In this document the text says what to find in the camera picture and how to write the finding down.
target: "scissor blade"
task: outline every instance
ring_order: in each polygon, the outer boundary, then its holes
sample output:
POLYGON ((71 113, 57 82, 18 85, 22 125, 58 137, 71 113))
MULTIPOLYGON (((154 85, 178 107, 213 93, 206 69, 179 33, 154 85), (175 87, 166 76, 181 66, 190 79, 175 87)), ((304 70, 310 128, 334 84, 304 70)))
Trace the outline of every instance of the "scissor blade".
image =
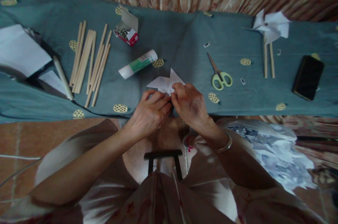
POLYGON ((215 63, 214 63, 214 61, 212 60, 212 58, 211 58, 211 56, 210 56, 210 54, 207 52, 207 55, 208 55, 208 57, 209 57, 209 60, 210 60, 210 62, 211 62, 211 65, 213 66, 213 68, 214 68, 214 70, 215 70, 215 73, 217 74, 217 72, 218 72, 218 69, 217 69, 217 67, 216 67, 216 65, 215 65, 215 63))

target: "small red box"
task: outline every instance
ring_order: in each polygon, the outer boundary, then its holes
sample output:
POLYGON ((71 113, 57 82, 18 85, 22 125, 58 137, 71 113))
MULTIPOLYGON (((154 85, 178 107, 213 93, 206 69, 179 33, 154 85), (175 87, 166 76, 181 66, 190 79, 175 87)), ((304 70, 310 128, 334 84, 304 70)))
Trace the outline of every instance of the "small red box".
POLYGON ((114 30, 115 36, 122 39, 128 45, 133 46, 136 41, 138 41, 138 18, 132 15, 128 10, 120 5, 121 8, 121 21, 117 24, 116 29, 114 30), (129 30, 129 33, 126 35, 126 39, 121 37, 118 33, 118 30, 125 28, 129 30))

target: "teal fabric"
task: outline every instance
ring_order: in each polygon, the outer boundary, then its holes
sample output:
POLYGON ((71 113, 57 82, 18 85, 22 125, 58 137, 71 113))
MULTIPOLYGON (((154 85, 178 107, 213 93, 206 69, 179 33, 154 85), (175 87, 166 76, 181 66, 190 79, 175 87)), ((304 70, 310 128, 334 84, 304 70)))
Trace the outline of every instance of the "teal fabric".
MULTIPOLYGON (((117 6, 115 2, 103 0, 18 0, 15 6, 0 5, 0 28, 21 24, 41 33, 49 45, 47 52, 59 55, 69 79, 74 51, 68 43, 77 39, 79 22, 86 20, 87 29, 97 31, 98 43, 104 25, 107 23, 108 30, 113 30, 120 21, 121 17, 115 13, 117 6)), ((292 22, 289 38, 273 43, 276 78, 271 78, 269 63, 269 77, 264 79, 262 36, 244 29, 252 26, 254 17, 221 12, 213 12, 213 17, 209 17, 199 11, 183 14, 126 7, 139 19, 139 40, 130 47, 112 35, 95 107, 83 108, 87 99, 86 80, 81 93, 75 94, 75 101, 71 102, 1 75, 0 121, 71 119, 77 109, 83 110, 85 117, 130 117, 142 93, 148 89, 146 85, 158 76, 169 77, 170 68, 202 92, 208 112, 213 115, 338 115, 337 23, 292 22), (118 70, 151 49, 166 60, 165 64, 159 68, 150 65, 124 80, 118 70), (277 49, 282 50, 281 56, 276 55, 277 49), (211 86, 214 71, 207 52, 221 71, 232 76, 231 87, 217 91, 211 86), (309 102, 294 95, 291 89, 302 57, 312 53, 319 54, 325 69, 320 90, 315 100, 309 102), (253 64, 241 65, 242 58, 250 59, 253 64), (220 104, 209 100, 211 92, 218 96, 220 104), (276 111, 279 103, 285 103, 287 108, 276 111), (124 104, 130 111, 116 113, 115 104, 124 104)))

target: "smartphone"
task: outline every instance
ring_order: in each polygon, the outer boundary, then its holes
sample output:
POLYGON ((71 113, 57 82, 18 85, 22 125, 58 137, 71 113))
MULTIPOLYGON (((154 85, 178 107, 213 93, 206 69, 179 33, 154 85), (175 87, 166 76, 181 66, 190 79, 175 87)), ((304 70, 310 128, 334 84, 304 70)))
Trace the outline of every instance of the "smartphone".
POLYGON ((310 55, 304 56, 298 69, 292 92, 305 100, 313 101, 323 70, 323 62, 310 55))

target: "silver bangle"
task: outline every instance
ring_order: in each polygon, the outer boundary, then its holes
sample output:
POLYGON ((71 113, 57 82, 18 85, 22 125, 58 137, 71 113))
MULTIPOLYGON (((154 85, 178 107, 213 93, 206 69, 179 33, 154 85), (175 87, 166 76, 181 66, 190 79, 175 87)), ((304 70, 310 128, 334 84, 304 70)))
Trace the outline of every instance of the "silver bangle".
POLYGON ((222 153, 224 151, 227 151, 231 147, 231 145, 232 145, 232 138, 231 138, 231 136, 228 133, 226 133, 226 134, 229 137, 228 143, 224 147, 222 147, 220 149, 211 148, 212 150, 214 150, 217 153, 222 153))

